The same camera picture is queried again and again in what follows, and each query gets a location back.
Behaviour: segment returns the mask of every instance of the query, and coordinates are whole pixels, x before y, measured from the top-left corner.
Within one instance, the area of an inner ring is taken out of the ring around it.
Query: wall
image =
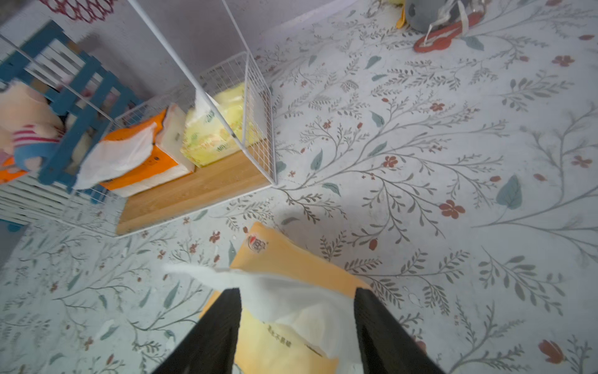
[[[250,47],[286,38],[297,28],[351,4],[353,0],[233,0],[230,8]],[[238,53],[243,45],[220,0],[141,0],[192,72],[199,73]],[[53,19],[83,50],[97,57],[140,97],[164,92],[184,79],[174,61],[126,1],[116,1],[105,20],[73,21],[33,1],[1,26],[16,44]],[[10,52],[0,42],[0,53]]]

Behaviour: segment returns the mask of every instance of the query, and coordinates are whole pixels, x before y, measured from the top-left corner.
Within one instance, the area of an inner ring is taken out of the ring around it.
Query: pink striped fabric
[[[33,127],[34,126],[32,124],[26,124],[21,130],[13,132],[14,148],[37,143],[60,143],[62,136],[65,134],[64,130],[57,128],[56,130],[58,130],[58,138],[44,138],[35,133],[35,131],[33,131]]]

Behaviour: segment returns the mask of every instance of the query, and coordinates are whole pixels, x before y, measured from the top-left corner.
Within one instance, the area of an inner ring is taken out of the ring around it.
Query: blue wooden rack
[[[116,118],[130,107],[141,104],[142,101],[128,87],[122,85],[113,73],[102,68],[102,65],[95,57],[80,51],[75,43],[64,34],[62,28],[54,21],[48,22],[32,38],[26,41],[20,49],[35,59],[37,55],[56,39],[75,52],[85,62],[85,65],[69,84],[74,90],[81,93],[94,74],[97,73],[102,77],[102,82],[89,100],[91,103],[97,107],[101,107],[112,88],[120,92],[120,96],[113,104],[110,113],[108,113],[110,117]],[[57,115],[72,113],[77,117],[73,127],[62,138],[56,152],[44,161],[38,175],[38,180],[42,184],[58,182],[66,186],[67,190],[71,190],[71,187],[75,183],[75,175],[65,172],[65,168],[71,162],[71,155],[75,146],[83,133],[92,128],[95,130],[95,135],[92,138],[91,150],[101,140],[106,127],[109,126],[109,120],[98,118],[97,111],[90,105],[86,105],[83,109],[79,108],[77,106],[77,96],[68,89],[63,88],[57,91],[46,84],[40,84],[37,78],[25,70],[29,63],[30,61],[27,57],[15,51],[0,65],[0,81],[5,83],[9,83],[13,79],[23,81],[40,91],[51,102],[50,107],[54,113]],[[91,200],[94,202],[103,200],[102,192],[104,191],[103,187],[96,186],[91,190],[85,191],[85,193],[91,195]]]

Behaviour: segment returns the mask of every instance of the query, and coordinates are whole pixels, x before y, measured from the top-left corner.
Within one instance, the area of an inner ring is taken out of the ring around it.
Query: logo on tissue pack
[[[266,248],[268,242],[259,240],[255,235],[249,235],[247,237],[247,245],[253,252],[260,253]]]

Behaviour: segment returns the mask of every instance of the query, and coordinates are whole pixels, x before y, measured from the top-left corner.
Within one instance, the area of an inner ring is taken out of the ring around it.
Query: red lace decoration
[[[106,20],[106,15],[114,13],[116,0],[39,0],[54,13],[62,13],[72,20],[92,23]]]

